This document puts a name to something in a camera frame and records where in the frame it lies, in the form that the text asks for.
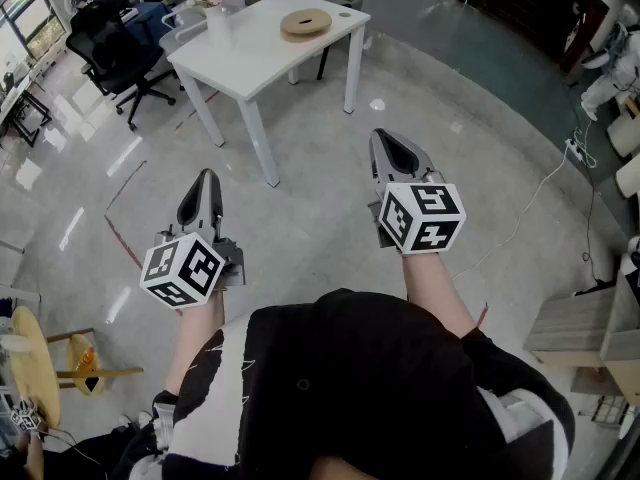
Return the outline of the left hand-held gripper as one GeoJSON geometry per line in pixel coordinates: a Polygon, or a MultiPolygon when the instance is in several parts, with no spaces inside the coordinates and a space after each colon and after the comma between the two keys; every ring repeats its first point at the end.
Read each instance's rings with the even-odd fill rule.
{"type": "Polygon", "coordinates": [[[165,306],[183,310],[215,291],[246,283],[244,252],[220,234],[220,180],[203,169],[180,202],[176,219],[147,250],[139,286],[165,306]]]}

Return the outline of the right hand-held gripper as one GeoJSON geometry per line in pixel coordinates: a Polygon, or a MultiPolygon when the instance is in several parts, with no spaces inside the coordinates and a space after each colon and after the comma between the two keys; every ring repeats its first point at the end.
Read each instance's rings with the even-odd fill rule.
{"type": "Polygon", "coordinates": [[[456,186],[425,151],[401,134],[375,128],[369,153],[378,199],[369,204],[379,245],[403,255],[449,250],[466,221],[456,186]]]}

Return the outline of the another person's forearm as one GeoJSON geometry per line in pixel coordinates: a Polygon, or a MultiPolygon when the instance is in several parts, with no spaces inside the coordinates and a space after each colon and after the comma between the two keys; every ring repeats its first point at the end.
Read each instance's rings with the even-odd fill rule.
{"type": "Polygon", "coordinates": [[[29,480],[44,480],[44,451],[40,433],[23,433],[18,439],[17,448],[26,453],[23,468],[29,480]]]}

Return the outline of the person's left forearm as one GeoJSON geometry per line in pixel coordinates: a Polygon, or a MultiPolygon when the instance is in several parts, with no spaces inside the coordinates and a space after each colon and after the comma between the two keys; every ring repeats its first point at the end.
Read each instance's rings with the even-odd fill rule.
{"type": "Polygon", "coordinates": [[[178,318],[176,346],[165,389],[178,395],[186,372],[196,355],[225,322],[223,291],[212,292],[200,306],[187,308],[178,318]]]}

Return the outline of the white table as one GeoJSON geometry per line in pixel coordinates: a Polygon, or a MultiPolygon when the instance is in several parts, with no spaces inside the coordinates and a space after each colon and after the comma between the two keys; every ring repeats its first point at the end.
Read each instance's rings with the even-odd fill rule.
{"type": "Polygon", "coordinates": [[[349,56],[343,110],[353,113],[359,84],[365,28],[371,16],[324,0],[262,0],[230,17],[233,48],[212,47],[204,31],[168,56],[196,113],[215,145],[225,140],[197,84],[203,82],[233,98],[240,109],[266,182],[276,187],[280,179],[256,102],[257,95],[283,76],[297,82],[297,68],[344,37],[349,37],[349,56]],[[332,18],[329,30],[302,43],[281,37],[280,22],[303,9],[321,9],[332,18]],[[351,17],[339,13],[349,12],[351,17]]]}

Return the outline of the white pitcher vase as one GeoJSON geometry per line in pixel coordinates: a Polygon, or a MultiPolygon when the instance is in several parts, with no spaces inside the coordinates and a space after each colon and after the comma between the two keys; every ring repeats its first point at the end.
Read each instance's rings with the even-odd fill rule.
{"type": "Polygon", "coordinates": [[[233,48],[233,33],[228,9],[214,6],[204,9],[207,29],[212,47],[218,50],[233,48]]]}

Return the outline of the black office chair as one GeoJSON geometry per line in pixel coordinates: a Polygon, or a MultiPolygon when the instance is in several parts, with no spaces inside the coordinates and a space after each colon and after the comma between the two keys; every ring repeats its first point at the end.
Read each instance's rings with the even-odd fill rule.
{"type": "Polygon", "coordinates": [[[174,97],[155,86],[168,77],[176,77],[177,73],[171,69],[153,78],[148,76],[165,51],[153,40],[147,22],[142,23],[142,30],[143,40],[126,28],[116,6],[94,0],[74,15],[71,33],[65,41],[66,47],[88,65],[85,74],[101,92],[115,96],[131,92],[116,103],[115,110],[122,114],[123,105],[132,104],[127,118],[132,131],[137,129],[133,119],[144,97],[153,96],[170,106],[176,104],[174,97]]]}

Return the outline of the white chair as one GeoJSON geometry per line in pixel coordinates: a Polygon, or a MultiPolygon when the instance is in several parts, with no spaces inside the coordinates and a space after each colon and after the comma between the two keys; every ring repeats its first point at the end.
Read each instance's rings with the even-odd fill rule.
{"type": "Polygon", "coordinates": [[[159,45],[169,56],[207,28],[204,11],[183,3],[161,18],[167,31],[159,45]]]}

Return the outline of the wooden stool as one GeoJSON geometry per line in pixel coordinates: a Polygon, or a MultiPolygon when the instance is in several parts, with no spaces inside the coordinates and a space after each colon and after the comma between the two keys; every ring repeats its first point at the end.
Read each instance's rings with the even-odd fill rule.
{"type": "Polygon", "coordinates": [[[105,368],[89,338],[94,333],[94,328],[84,328],[45,338],[48,345],[66,343],[66,369],[56,371],[61,389],[76,388],[87,397],[97,397],[107,380],[144,372],[141,367],[105,368]]]}

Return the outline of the dark wooden staircase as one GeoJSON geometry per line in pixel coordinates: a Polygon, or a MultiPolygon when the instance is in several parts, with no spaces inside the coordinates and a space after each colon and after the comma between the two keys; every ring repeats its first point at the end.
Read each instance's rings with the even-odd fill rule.
{"type": "Polygon", "coordinates": [[[609,6],[603,0],[468,0],[503,21],[569,75],[586,56],[609,6]]]}

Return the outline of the black legged desk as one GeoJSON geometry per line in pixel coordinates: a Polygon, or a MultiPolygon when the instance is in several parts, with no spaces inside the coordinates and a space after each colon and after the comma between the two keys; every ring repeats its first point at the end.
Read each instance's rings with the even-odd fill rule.
{"type": "Polygon", "coordinates": [[[36,143],[40,128],[52,120],[50,109],[29,91],[33,84],[34,80],[30,75],[27,75],[9,91],[0,104],[0,132],[5,128],[13,127],[19,137],[31,148],[36,143]],[[20,117],[26,107],[31,107],[41,116],[41,123],[32,131],[24,125],[20,117]]]}

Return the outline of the person's black white clothing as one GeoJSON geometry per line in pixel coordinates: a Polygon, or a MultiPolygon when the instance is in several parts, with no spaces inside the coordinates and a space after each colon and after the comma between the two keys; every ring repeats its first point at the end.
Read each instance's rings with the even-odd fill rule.
{"type": "Polygon", "coordinates": [[[239,316],[111,480],[562,480],[572,410],[481,330],[340,289],[239,316]]]}

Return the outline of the round yellow table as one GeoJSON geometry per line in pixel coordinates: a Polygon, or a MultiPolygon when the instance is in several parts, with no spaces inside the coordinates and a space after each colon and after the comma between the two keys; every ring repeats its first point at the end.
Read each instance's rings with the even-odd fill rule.
{"type": "Polygon", "coordinates": [[[26,306],[18,306],[11,317],[11,329],[26,338],[27,352],[11,352],[10,367],[20,396],[29,398],[50,429],[60,424],[60,388],[48,342],[38,321],[26,306]]]}

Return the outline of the white humanoid robot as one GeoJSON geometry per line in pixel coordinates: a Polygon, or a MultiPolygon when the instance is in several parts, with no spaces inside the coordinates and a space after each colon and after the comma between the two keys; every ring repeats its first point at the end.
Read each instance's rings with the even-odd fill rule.
{"type": "Polygon", "coordinates": [[[581,95],[581,107],[591,121],[596,111],[620,93],[640,91],[640,14],[625,4],[604,46],[581,61],[602,74],[581,95]]]}

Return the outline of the large black framed window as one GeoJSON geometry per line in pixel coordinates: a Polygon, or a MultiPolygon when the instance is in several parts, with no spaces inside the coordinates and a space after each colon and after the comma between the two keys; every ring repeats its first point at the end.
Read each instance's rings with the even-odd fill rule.
{"type": "Polygon", "coordinates": [[[64,34],[51,0],[0,0],[0,61],[40,61],[64,34]]]}

